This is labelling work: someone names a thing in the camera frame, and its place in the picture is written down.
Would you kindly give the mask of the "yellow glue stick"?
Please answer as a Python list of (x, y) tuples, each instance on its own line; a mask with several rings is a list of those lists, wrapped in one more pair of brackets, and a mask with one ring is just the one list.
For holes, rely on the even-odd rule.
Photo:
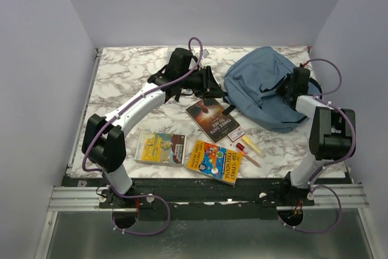
[(241, 139), (260, 158), (265, 158), (266, 157), (266, 154), (263, 152), (263, 150), (261, 150), (247, 135), (243, 135)]

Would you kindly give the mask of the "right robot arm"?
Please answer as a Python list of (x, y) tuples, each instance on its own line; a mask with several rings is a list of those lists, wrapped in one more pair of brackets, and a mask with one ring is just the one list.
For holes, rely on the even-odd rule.
[(291, 109), (312, 120), (310, 154), (281, 182), (279, 199), (288, 206), (306, 197), (316, 179), (329, 166), (350, 158), (356, 147), (355, 112), (309, 95), (309, 81), (310, 70), (296, 67), (276, 90)]

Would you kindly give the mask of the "orange pink pen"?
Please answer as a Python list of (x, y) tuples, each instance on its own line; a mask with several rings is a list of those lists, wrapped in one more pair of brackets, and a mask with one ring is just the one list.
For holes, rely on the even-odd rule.
[(259, 162), (255, 161), (252, 157), (250, 157), (245, 151), (243, 150), (239, 150), (241, 152), (241, 154), (246, 158), (248, 159), (251, 163), (253, 163), (256, 167), (260, 167), (261, 168), (261, 165)]

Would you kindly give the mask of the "blue student backpack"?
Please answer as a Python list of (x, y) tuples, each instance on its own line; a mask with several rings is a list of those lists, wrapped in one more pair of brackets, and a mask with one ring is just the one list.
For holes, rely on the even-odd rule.
[(276, 93), (294, 68), (289, 59), (271, 47), (255, 49), (224, 75), (224, 100), (266, 130), (289, 133), (307, 121)]

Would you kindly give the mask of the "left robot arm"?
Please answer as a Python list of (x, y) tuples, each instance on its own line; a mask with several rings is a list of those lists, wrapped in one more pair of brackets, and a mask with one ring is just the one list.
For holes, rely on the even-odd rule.
[(170, 98), (182, 96), (182, 90), (202, 99), (226, 96), (211, 68), (200, 68), (199, 62), (190, 50), (174, 49), (168, 63), (152, 74), (135, 96), (105, 116), (94, 114), (87, 120), (81, 148), (84, 160), (94, 163), (114, 188), (113, 199), (119, 206), (129, 207), (135, 198), (130, 189), (133, 181), (124, 167), (129, 132)]

